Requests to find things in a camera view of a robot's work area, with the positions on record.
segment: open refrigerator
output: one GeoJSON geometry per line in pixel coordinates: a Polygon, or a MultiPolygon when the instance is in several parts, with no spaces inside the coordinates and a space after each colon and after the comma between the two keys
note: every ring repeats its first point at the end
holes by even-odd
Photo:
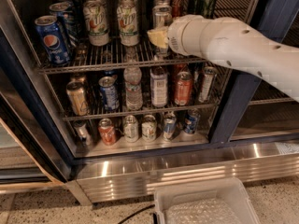
{"type": "MultiPolygon", "coordinates": [[[[156,187],[170,184],[229,176],[246,182],[298,173],[299,105],[257,77],[208,63],[218,70],[208,102],[185,106],[169,102],[163,108],[150,104],[151,67],[162,65],[170,71],[175,64],[187,63],[194,70],[207,61],[176,55],[155,61],[154,47],[146,36],[146,0],[138,0],[142,32],[134,63],[142,70],[144,103],[142,109],[128,111],[122,77],[123,69],[132,64],[123,59],[117,1],[107,0],[111,41],[95,47],[82,37],[87,50],[84,59],[76,54],[70,64],[61,67],[47,61],[34,24],[36,18],[49,14],[53,0],[0,2],[1,49],[6,51],[1,55],[1,68],[49,138],[49,142],[37,145],[39,152],[27,146],[41,166],[47,164],[48,174],[66,184],[81,204],[90,204],[149,195],[156,187]],[[105,63],[107,52],[112,63],[105,63]],[[121,105],[108,113],[99,98],[97,82],[103,71],[111,69],[119,72],[121,105]],[[70,76],[78,72],[86,74],[96,101],[85,116],[73,113],[65,90],[70,76]],[[199,109],[200,121],[196,133],[187,134],[181,123],[186,111],[193,108],[199,109]],[[175,112],[178,118],[178,133],[171,142],[161,136],[161,117],[166,112],[175,112]],[[150,143],[141,137],[134,143],[126,142],[122,119],[134,115],[140,121],[147,114],[154,114],[158,121],[157,138],[150,143]],[[97,130],[99,120],[105,118],[113,121],[118,134],[110,147],[103,144],[97,130]],[[79,120],[87,122],[91,145],[78,138],[73,124],[79,120]]],[[[217,0],[214,17],[240,19],[269,38],[298,46],[298,6],[298,0],[217,0]]],[[[1,95],[7,98],[9,93],[2,88],[1,95]]],[[[5,100],[14,106],[13,101],[5,100]]]]}

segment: clear water bottle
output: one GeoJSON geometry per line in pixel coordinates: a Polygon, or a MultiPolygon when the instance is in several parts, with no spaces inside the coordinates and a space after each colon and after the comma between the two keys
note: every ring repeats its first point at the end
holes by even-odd
{"type": "Polygon", "coordinates": [[[164,66],[154,66],[150,69],[151,103],[161,108],[168,103],[168,73],[164,66]]]}
{"type": "MultiPolygon", "coordinates": [[[[125,55],[126,63],[136,62],[136,54],[129,52],[125,55]]],[[[139,110],[143,105],[141,78],[142,72],[139,67],[132,66],[124,69],[123,77],[125,81],[125,100],[129,110],[139,110]]]]}

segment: plastic bin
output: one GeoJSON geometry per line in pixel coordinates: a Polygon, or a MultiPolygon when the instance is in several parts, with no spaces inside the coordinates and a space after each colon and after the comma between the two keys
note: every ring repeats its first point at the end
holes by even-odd
{"type": "Polygon", "coordinates": [[[154,199],[160,224],[260,223],[242,182],[235,177],[160,187],[154,199]]]}

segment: terrazzo floor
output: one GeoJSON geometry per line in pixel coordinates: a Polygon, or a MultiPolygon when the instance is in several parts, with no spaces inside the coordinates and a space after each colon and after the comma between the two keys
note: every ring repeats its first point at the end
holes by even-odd
{"type": "MultiPolygon", "coordinates": [[[[299,177],[285,177],[245,184],[262,224],[299,223],[299,177]]],[[[0,195],[0,224],[117,224],[132,213],[153,204],[153,197],[80,206],[65,189],[0,195]]],[[[152,224],[154,209],[123,222],[152,224]]]]}

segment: white robotic arm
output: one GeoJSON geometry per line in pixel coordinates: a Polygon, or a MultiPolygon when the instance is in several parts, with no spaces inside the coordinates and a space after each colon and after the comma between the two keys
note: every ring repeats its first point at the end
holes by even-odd
{"type": "Polygon", "coordinates": [[[166,34],[174,52],[251,73],[299,102],[298,48],[274,42],[233,18],[187,15],[175,20],[166,34]]]}

